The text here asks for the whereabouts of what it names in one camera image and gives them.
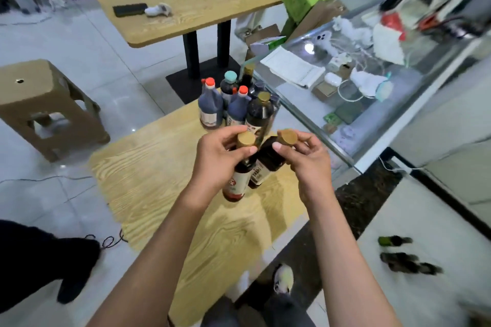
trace forearm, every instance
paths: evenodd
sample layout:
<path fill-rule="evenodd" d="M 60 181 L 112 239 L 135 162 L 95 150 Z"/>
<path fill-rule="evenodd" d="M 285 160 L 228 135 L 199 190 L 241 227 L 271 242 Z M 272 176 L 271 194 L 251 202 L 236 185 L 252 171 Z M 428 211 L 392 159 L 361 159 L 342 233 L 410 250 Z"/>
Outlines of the forearm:
<path fill-rule="evenodd" d="M 188 186 L 87 327 L 165 326 L 194 231 L 206 205 Z"/>
<path fill-rule="evenodd" d="M 329 325 L 401 326 L 368 267 L 333 193 L 309 208 Z"/>

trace glass countertop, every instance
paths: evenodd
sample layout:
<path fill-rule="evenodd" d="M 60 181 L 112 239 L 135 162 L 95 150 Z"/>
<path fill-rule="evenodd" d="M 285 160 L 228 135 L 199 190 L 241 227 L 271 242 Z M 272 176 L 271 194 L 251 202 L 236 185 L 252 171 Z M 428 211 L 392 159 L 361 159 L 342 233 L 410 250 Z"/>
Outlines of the glass countertop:
<path fill-rule="evenodd" d="M 344 15 L 355 27 L 366 27 L 361 16 L 375 10 L 373 5 L 359 8 Z M 265 82 L 271 92 L 277 94 L 281 104 L 302 124 L 317 135 L 345 163 L 354 167 L 370 147 L 394 124 L 394 122 L 416 101 L 420 95 L 440 76 L 448 65 L 469 45 L 471 39 L 446 39 L 436 42 L 420 32 L 407 32 L 406 41 L 401 42 L 405 54 L 405 65 L 385 62 L 375 57 L 371 48 L 363 49 L 335 31 L 333 23 L 323 25 L 282 47 L 316 66 L 325 67 L 329 72 L 330 56 L 316 40 L 326 32 L 332 33 L 331 42 L 340 52 L 353 58 L 357 70 L 388 76 L 393 91 L 388 99 L 380 102 L 363 97 L 351 80 L 344 81 L 338 91 L 328 96 L 319 93 L 317 86 L 323 82 L 325 73 L 310 88 L 302 88 L 286 82 L 261 64 L 254 57 L 242 67 L 255 64 L 254 78 Z M 337 126 L 328 125 L 325 120 L 335 115 Z"/>

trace brown plastic stool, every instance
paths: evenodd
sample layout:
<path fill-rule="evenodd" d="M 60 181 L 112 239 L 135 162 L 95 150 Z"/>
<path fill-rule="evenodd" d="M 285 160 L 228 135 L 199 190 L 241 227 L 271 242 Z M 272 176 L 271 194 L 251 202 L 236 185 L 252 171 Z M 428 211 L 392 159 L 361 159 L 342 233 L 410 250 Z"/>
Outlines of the brown plastic stool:
<path fill-rule="evenodd" d="M 87 111 L 75 100 L 82 100 Z M 100 110 L 49 61 L 0 67 L 0 118 L 50 162 L 59 159 L 55 150 L 90 141 L 101 144 L 110 141 L 99 119 Z M 49 126 L 52 113 L 61 113 L 70 124 L 63 132 L 42 138 L 35 132 L 34 122 Z"/>

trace person's left hand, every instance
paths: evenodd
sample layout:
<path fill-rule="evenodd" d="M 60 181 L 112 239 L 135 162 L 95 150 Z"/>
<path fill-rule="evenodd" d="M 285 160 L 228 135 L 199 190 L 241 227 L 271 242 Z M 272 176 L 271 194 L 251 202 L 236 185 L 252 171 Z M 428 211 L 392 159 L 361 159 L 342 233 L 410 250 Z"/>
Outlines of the person's left hand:
<path fill-rule="evenodd" d="M 188 187 L 197 189 L 200 197 L 208 200 L 207 204 L 230 181 L 235 166 L 257 151 L 255 146 L 229 151 L 237 135 L 246 131 L 247 126 L 234 125 L 218 128 L 200 138 Z"/>

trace hand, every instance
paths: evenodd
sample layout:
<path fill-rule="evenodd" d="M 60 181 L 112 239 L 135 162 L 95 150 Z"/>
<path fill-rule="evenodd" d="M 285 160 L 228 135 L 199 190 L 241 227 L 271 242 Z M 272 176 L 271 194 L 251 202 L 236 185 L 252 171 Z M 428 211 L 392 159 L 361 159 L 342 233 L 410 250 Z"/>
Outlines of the hand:
<path fill-rule="evenodd" d="M 235 166 L 257 151 L 257 147 L 241 147 L 229 151 L 237 142 L 237 135 L 247 131 L 245 125 L 219 128 L 198 141 L 193 175 L 188 186 L 196 187 L 200 197 L 208 200 L 222 189 L 232 177 Z"/>
<path fill-rule="evenodd" d="M 295 130 L 298 142 L 295 150 L 280 143 L 273 149 L 284 157 L 298 178 L 300 199 L 307 208 L 334 196 L 331 181 L 331 160 L 322 142 L 311 133 Z"/>

